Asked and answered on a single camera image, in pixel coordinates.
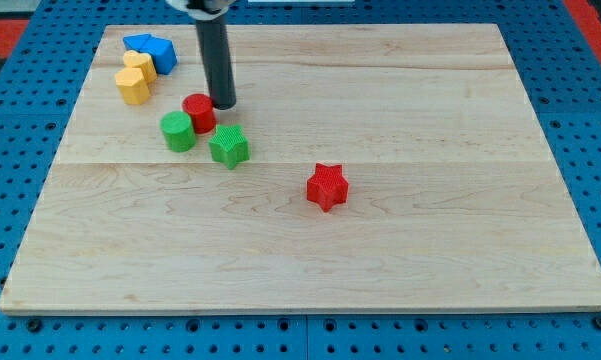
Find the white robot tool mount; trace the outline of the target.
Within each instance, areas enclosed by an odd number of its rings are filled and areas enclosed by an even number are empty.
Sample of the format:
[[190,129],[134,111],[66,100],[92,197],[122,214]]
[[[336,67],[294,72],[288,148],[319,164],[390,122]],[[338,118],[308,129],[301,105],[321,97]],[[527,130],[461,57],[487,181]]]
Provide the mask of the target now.
[[224,15],[236,0],[166,0],[172,8],[194,20],[214,20]]

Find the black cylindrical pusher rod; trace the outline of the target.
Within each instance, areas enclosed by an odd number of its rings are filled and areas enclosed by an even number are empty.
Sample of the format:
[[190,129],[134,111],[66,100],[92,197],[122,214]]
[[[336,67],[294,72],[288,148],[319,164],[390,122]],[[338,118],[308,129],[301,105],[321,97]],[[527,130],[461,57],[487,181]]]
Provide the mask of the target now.
[[219,110],[230,109],[237,99],[225,16],[197,20],[196,32],[212,105]]

